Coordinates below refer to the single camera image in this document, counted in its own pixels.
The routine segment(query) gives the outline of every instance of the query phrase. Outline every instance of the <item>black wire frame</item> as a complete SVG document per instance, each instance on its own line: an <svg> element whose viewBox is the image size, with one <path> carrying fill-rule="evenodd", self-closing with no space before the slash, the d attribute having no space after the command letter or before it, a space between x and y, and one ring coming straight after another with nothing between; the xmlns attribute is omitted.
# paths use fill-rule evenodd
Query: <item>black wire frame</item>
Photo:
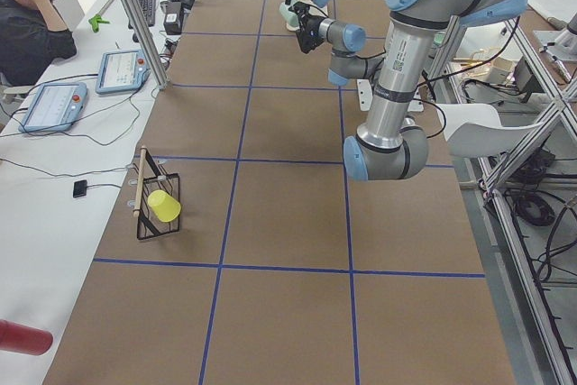
<svg viewBox="0 0 577 385"><path fill-rule="evenodd" d="M141 207L136 224L136 237L139 241L149 241L164 234L173 234L180 230L179 216L168 223L162 223L148 207L149 194L156 189L162 189L180 202L180 175L178 173L166 173L160 169L151 155L146 151L146 161L156 176L145 178L142 182Z"/></svg>

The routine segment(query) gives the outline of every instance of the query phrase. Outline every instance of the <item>table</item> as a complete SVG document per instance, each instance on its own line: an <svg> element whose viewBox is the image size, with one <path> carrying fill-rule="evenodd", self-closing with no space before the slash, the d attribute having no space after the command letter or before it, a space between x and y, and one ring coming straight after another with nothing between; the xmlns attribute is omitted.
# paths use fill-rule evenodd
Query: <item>table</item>
<svg viewBox="0 0 577 385"><path fill-rule="evenodd" d="M97 73L102 53L121 48L132 50L133 31L119 0L114 1L104 17L111 24L101 24L93 33L87 18L92 17L106 2L98 0L87 17L73 32L78 55L70 60L57 60L46 70L40 82ZM152 34L161 49L164 36L161 13ZM118 104L114 109L83 119L68 131L87 134L100 142L110 142L121 134L136 117L129 102L130 94L99 97L94 92L94 79L86 81L88 101L83 116ZM156 87L149 79L134 96L140 111L131 130L109 146L99 146L85 137L57 134L50 137L30 137L17 132L17 122L11 121L0 137L0 157L33 166L54 174L76 174L93 170L123 168L133 158L134 145L140 138L152 106ZM30 104L32 97L24 101ZM121 184L125 170L90 174L79 178L53 178L40 172L0 162L0 317L50 330L54 345L44 355L32 357L19 353L0 352L2 383L41 383L68 322L70 312L90 265L118 188L101 187L88 190L86 197L72 198L72 185L77 179L87 179L88 185Z"/></svg>
<svg viewBox="0 0 577 385"><path fill-rule="evenodd" d="M140 140L180 175L182 229L138 243L124 183L47 385L514 383L443 139L413 179L349 181L355 90L281 1L197 0ZM329 10L371 54L383 6Z"/></svg>

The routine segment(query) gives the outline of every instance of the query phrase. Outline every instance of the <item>small black device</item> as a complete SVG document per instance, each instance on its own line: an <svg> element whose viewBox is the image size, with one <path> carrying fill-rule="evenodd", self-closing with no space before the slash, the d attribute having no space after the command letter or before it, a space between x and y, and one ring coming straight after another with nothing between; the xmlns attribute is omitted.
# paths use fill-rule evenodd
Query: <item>small black device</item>
<svg viewBox="0 0 577 385"><path fill-rule="evenodd" d="M144 19L149 27L156 23L156 0L138 0L141 6L142 13L144 14ZM133 26L128 23L128 28L132 29Z"/></svg>
<svg viewBox="0 0 577 385"><path fill-rule="evenodd" d="M525 58L521 58L515 67L513 77L515 77L515 84L519 88L519 92L526 94L521 100L522 103L526 103L534 92L544 92Z"/></svg>
<svg viewBox="0 0 577 385"><path fill-rule="evenodd" d="M88 181L86 179L77 180L74 183L74 189L72 190L72 196L74 198L83 197L87 194Z"/></svg>
<svg viewBox="0 0 577 385"><path fill-rule="evenodd" d="M168 2L164 15L164 30L167 35L180 35L184 21L184 8L181 2Z"/></svg>

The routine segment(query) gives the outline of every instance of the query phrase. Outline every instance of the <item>red cylinder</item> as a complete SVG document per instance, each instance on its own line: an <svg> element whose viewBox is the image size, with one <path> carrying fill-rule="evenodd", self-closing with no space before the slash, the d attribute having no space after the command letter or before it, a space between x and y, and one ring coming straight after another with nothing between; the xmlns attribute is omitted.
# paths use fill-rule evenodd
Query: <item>red cylinder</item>
<svg viewBox="0 0 577 385"><path fill-rule="evenodd" d="M0 350L42 355L52 346L52 334L0 319Z"/></svg>

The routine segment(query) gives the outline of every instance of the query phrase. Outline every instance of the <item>green object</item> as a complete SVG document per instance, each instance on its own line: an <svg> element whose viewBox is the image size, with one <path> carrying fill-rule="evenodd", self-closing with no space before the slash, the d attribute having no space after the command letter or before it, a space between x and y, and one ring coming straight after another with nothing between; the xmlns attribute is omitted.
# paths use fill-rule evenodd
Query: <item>green object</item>
<svg viewBox="0 0 577 385"><path fill-rule="evenodd" d="M98 25L99 24L110 24L110 22L108 22L107 20L103 20L103 18L100 16L100 14L96 14L94 17L89 19L88 22L92 26L92 32L94 32L94 33L98 32L98 30L99 30Z"/></svg>

